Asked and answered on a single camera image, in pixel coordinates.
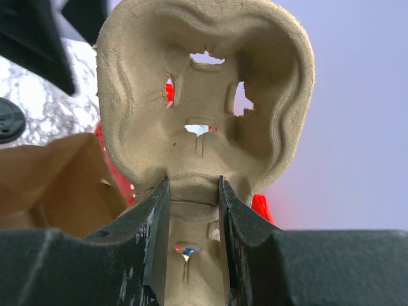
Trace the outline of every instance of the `black cap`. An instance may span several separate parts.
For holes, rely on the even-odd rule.
[[[0,98],[0,145],[13,142],[26,129],[21,109],[7,99]]]

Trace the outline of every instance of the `torn cardboard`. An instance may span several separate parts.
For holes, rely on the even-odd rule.
[[[126,209],[90,133],[0,150],[0,169],[1,229],[58,227],[84,237]]]

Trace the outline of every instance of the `blue object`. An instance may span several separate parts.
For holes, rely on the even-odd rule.
[[[195,249],[191,249],[191,248],[189,248],[189,247],[186,247],[186,251],[185,251],[185,255],[187,255],[187,256],[190,256],[190,254],[192,253],[192,252],[196,252],[196,251],[199,251],[200,249],[197,247],[197,248],[195,248]]]

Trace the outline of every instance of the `red object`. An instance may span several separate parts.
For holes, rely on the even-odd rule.
[[[263,194],[255,194],[252,199],[252,209],[267,221],[274,224],[272,215],[269,211],[268,199]]]
[[[96,127],[95,136],[98,137],[99,142],[101,143],[101,146],[103,147],[103,153],[105,155],[105,160],[106,160],[106,163],[108,164],[110,172],[112,173],[113,179],[118,185],[123,196],[125,198],[129,198],[127,200],[127,205],[131,206],[135,202],[135,197],[132,196],[132,194],[135,193],[134,187],[119,171],[116,170],[115,166],[110,161],[109,156],[106,153],[105,143],[103,141],[101,123],[99,123],[98,126]]]
[[[169,102],[173,102],[173,100],[174,100],[174,87],[173,87],[173,84],[171,84],[171,83],[166,84],[166,92],[167,92],[167,100]]]

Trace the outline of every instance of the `black plastic tool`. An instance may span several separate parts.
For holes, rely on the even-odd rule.
[[[21,109],[0,98],[0,145],[16,140],[26,129],[26,117]]]
[[[49,0],[0,1],[0,55],[74,94]]]
[[[106,0],[69,0],[61,13],[89,44],[94,45],[108,18],[108,4]]]

